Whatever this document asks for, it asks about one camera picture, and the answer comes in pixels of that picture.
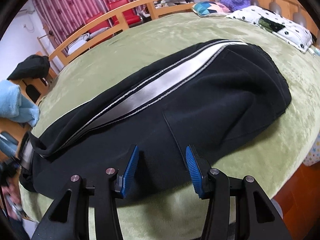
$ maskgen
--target blue towel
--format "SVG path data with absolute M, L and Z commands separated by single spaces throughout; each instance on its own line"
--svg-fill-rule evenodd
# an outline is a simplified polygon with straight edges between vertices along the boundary
M 1 133 L 0 150 L 8 157 L 14 156 L 18 148 L 18 142 L 7 133 Z
M 39 121 L 40 110 L 21 94 L 20 87 L 8 80 L 0 81 L 0 117 L 32 127 Z
M 19 115 L 20 87 L 9 80 L 0 81 L 0 116 L 11 118 Z

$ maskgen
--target wooden headboard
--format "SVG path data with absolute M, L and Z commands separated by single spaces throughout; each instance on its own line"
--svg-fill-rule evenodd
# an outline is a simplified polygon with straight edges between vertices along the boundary
M 306 12 L 303 6 L 298 2 L 298 0 L 258 0 L 259 6 L 269 9 L 269 4 L 271 2 L 276 2 L 282 10 L 282 16 L 289 20 L 293 20 L 293 14 L 300 12 L 307 22 L 307 29 L 311 31 L 315 36 L 318 34 L 318 27 Z

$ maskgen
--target wooden floor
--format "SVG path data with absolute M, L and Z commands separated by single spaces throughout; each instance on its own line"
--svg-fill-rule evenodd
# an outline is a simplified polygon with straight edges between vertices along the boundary
M 320 217 L 320 163 L 310 167 L 302 164 L 275 200 L 293 240 L 302 240 Z

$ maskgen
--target white wall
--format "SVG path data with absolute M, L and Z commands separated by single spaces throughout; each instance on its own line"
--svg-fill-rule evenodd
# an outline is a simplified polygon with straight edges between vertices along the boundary
M 33 10 L 31 0 L 23 8 Z M 0 41 L 0 80 L 6 79 L 16 68 L 17 64 L 30 55 L 38 51 L 41 51 L 45 55 L 37 40 L 37 37 L 45 34 L 36 12 L 31 15 L 24 14 L 13 19 Z M 43 39 L 44 46 L 50 53 L 53 51 L 53 47 L 49 39 L 45 39 Z M 62 63 L 56 61 L 57 66 L 62 69 Z

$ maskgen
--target bed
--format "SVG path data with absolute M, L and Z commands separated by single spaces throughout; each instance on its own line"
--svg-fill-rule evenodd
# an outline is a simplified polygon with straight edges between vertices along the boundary
M 117 84 L 150 63 L 198 42 L 216 38 L 240 40 L 261 46 L 287 79 L 292 102 L 286 113 L 253 141 L 214 164 L 228 176 L 252 175 L 272 198 L 292 176 L 311 148 L 320 128 L 320 57 L 300 51 L 271 33 L 241 21 L 224 17 L 199 18 L 183 12 L 190 5 L 155 9 L 153 0 L 138 0 L 119 7 L 84 26 L 62 43 L 57 56 L 65 67 L 40 102 L 40 121 L 33 129 L 39 137 L 60 116 Z M 269 0 L 258 0 L 260 5 Z M 303 8 L 296 0 L 275 0 L 283 15 Z M 128 29 L 122 11 L 147 4 L 151 22 Z M 62 50 L 95 24 L 116 15 L 119 25 L 99 34 L 69 56 Z M 306 14 L 308 29 L 317 28 Z M 124 30 L 83 53 L 105 37 Z M 26 213 L 40 220 L 51 199 L 20 187 Z M 194 239 L 201 235 L 207 201 L 199 200 L 191 184 L 118 208 L 124 239 Z M 234 221 L 234 207 L 230 221 Z M 89 212 L 90 237 L 95 239 L 94 212 Z

